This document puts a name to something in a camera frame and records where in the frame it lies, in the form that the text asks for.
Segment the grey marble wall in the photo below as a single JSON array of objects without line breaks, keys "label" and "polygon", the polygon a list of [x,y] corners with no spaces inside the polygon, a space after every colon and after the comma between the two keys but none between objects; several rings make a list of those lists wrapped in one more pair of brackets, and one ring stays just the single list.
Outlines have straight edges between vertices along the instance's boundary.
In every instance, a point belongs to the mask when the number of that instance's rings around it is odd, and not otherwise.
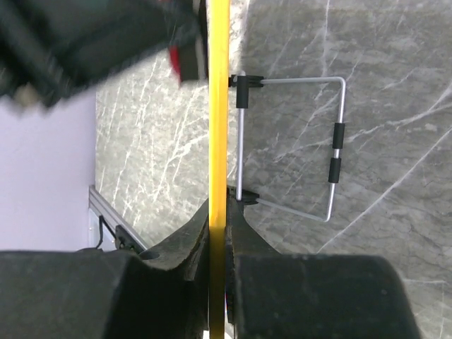
[{"label": "grey marble wall", "polygon": [[[256,206],[249,223],[282,252],[385,256],[424,337],[452,338],[452,1],[241,0],[231,14],[232,71],[348,84],[333,219]],[[207,196],[207,99],[178,89],[165,53],[98,95],[97,187],[151,244]],[[334,84],[252,90],[245,188],[324,213],[337,109]],[[236,130],[231,109],[231,179]]]}]

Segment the black cable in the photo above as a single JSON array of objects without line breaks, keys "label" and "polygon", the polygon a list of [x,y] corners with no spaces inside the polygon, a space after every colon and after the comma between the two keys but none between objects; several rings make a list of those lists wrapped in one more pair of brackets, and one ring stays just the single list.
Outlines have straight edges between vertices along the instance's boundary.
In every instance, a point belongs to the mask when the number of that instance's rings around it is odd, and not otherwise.
[{"label": "black cable", "polygon": [[112,228],[108,225],[107,221],[105,221],[104,216],[99,215],[99,242],[97,243],[95,249],[99,249],[100,245],[102,245],[102,243],[104,242],[104,226],[108,229],[110,234],[116,240],[116,234],[113,232]]}]

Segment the lavender wall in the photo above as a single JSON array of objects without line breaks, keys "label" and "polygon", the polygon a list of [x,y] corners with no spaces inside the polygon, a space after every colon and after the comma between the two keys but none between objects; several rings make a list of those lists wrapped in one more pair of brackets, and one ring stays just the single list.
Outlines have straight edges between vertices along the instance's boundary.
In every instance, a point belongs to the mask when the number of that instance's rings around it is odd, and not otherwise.
[{"label": "lavender wall", "polygon": [[0,137],[0,250],[87,246],[95,94],[50,114],[0,100]]}]

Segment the black foam grip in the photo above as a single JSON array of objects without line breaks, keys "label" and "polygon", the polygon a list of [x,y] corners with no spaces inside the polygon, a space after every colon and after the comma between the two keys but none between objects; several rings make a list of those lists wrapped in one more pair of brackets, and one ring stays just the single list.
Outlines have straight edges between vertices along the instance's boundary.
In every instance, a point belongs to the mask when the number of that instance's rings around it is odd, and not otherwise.
[{"label": "black foam grip", "polygon": [[249,86],[246,76],[237,76],[237,108],[248,108]]},{"label": "black foam grip", "polygon": [[333,133],[333,149],[340,150],[344,147],[345,124],[336,122]]},{"label": "black foam grip", "polygon": [[332,184],[337,184],[339,182],[339,174],[340,174],[340,158],[331,158],[330,162],[330,175],[328,176],[328,182]]}]

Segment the yellow pole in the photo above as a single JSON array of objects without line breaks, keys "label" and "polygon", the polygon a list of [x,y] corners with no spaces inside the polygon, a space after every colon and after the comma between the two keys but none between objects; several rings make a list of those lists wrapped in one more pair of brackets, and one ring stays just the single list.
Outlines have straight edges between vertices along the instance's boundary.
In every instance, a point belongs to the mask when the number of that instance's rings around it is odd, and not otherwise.
[{"label": "yellow pole", "polygon": [[230,0],[209,5],[209,330],[210,339],[224,339]]}]

